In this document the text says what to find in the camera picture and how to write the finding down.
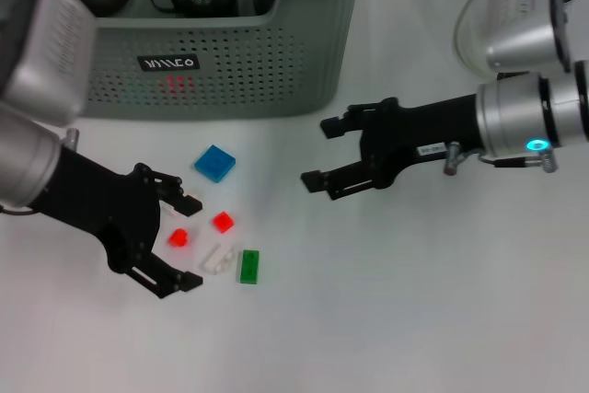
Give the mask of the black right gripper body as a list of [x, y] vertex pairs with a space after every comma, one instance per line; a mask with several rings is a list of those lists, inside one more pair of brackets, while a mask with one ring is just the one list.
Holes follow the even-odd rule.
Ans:
[[361, 159], [373, 187], [385, 189], [405, 168], [445, 157], [442, 152], [422, 155], [419, 147], [453, 142], [465, 152], [482, 148], [474, 94], [416, 108], [403, 108], [390, 98], [369, 116]]

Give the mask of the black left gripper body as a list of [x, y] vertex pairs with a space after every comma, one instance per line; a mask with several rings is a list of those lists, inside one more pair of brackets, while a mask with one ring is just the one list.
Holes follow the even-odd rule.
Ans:
[[154, 173], [144, 164], [121, 175], [63, 147], [31, 208], [96, 237], [114, 272], [162, 269], [162, 260], [152, 252], [160, 226], [159, 199]]

